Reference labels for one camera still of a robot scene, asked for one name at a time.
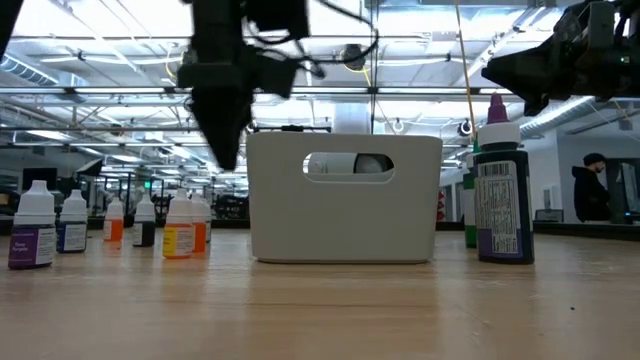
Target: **barcode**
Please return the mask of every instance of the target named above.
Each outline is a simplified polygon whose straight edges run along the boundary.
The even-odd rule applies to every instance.
[[[487,164],[480,166],[480,176],[507,176],[511,175],[511,167],[508,163]]]

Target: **purple label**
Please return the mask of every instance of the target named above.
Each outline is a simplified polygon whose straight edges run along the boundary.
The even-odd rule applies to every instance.
[[[35,265],[39,229],[13,229],[9,248],[9,265]]]
[[[516,236],[494,236],[491,229],[478,229],[478,253],[480,256],[517,259],[522,257],[522,230]]]
[[[33,266],[53,262],[54,228],[14,228],[9,245],[9,266]]]

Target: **green bottle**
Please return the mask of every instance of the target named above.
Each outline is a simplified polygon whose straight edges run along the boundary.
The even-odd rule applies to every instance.
[[[473,165],[473,158],[479,152],[477,140],[473,143],[473,153],[467,155],[467,169],[469,170],[462,176],[462,185],[464,188],[464,239],[467,248],[475,249],[478,247],[476,242],[476,171]]]

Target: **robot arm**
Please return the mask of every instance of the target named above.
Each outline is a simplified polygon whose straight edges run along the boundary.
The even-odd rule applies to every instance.
[[[585,0],[565,10],[540,46],[492,59],[482,76],[524,99],[526,116],[572,95],[640,97],[639,17],[640,0]]]

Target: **cable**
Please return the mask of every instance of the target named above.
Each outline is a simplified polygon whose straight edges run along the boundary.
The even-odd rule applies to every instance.
[[[462,66],[464,67],[464,80],[467,87],[467,102],[469,103],[469,118],[471,119],[471,140],[476,137],[476,118],[473,115],[473,102],[471,101],[471,85],[469,71],[467,69],[467,55],[464,51],[464,38],[462,36],[462,21],[460,20],[460,0],[456,0],[456,18],[458,20],[458,33],[460,34],[460,51],[462,52]]]

